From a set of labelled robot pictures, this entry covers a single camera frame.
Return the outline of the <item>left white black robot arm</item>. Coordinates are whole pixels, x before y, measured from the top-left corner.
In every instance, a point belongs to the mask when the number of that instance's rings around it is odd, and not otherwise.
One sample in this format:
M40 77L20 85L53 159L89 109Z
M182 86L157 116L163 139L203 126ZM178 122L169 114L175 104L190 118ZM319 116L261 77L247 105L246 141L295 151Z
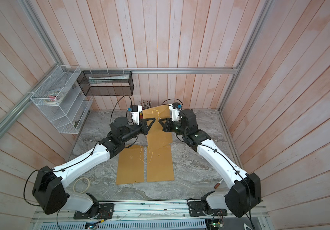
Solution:
M125 117L118 117L110 124L107 136L91 150L54 168L41 168L32 195L44 213L50 215L64 209L80 212L90 219L97 217L100 204L92 194L67 192L66 187L82 174L114 158L131 139L147 135L155 121L155 118L140 119L137 124L130 125Z

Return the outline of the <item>clear tape roll on table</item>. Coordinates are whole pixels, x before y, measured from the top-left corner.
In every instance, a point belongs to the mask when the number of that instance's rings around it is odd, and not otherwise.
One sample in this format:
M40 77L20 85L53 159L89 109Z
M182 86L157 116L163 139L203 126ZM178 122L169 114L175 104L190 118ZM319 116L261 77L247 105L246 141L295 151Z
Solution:
M91 181L87 177L81 177L73 184L73 191L79 194L85 194L91 186Z

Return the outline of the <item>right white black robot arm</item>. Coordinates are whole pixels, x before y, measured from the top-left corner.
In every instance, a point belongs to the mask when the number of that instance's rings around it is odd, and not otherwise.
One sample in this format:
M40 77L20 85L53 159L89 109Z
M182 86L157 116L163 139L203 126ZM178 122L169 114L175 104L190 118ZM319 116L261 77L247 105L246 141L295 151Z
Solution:
M211 137L198 128L192 109L181 110L178 105L170 105L169 110L171 117L159 120L163 131L180 135L186 145L214 167L229 188L227 194L212 191L205 195L205 206L213 210L228 209L238 218L248 214L262 200L260 178L230 160Z

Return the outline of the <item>tape roll on shelf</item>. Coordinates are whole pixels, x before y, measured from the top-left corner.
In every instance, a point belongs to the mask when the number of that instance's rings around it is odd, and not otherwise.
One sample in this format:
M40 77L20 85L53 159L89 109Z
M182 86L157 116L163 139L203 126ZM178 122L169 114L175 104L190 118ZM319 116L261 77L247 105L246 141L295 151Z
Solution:
M59 92L50 93L43 102L47 105L59 104L63 100L63 94Z

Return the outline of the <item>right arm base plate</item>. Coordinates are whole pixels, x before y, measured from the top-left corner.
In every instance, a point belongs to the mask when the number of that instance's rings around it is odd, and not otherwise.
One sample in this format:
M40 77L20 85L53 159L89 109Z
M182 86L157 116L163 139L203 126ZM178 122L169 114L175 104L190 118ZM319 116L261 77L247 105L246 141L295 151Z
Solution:
M227 216L226 209L211 209L205 201L196 201L192 198L186 201L189 215L191 217L202 217L202 216L211 216L211 217L224 217Z

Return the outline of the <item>black mesh wall basket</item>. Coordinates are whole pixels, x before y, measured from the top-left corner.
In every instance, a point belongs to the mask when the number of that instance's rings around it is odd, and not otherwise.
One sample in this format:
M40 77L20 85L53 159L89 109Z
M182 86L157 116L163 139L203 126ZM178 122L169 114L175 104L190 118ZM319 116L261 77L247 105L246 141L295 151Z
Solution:
M132 96L134 91L130 71L82 71L77 83L86 96Z

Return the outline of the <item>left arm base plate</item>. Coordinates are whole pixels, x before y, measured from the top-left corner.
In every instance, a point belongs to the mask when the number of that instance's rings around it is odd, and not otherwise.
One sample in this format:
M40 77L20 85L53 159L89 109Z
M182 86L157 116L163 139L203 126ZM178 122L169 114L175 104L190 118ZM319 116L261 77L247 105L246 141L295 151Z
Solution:
M114 211L114 203L94 204L87 212L76 211L73 219L111 219Z

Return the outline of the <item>brown kraft file bag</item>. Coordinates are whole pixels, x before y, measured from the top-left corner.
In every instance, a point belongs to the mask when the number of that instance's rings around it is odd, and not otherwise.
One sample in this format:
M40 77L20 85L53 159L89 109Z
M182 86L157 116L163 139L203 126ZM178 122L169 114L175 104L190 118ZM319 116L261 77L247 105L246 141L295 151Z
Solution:
M147 149L147 182L173 181L174 169L170 144Z
M133 145L119 154L117 185L144 182L144 147Z
M147 135L148 146L150 150L156 150L172 143L172 134L163 132L159 119L169 118L170 110L168 105L161 105L154 108L146 109L143 112L143 118L156 118Z

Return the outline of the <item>bundle of pens and pencils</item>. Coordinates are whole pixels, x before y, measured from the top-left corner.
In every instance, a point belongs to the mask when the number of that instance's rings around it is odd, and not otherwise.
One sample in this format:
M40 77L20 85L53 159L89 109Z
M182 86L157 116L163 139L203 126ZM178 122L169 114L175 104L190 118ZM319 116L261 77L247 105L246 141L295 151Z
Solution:
M141 101L141 106L143 110L150 109L151 108L151 101Z

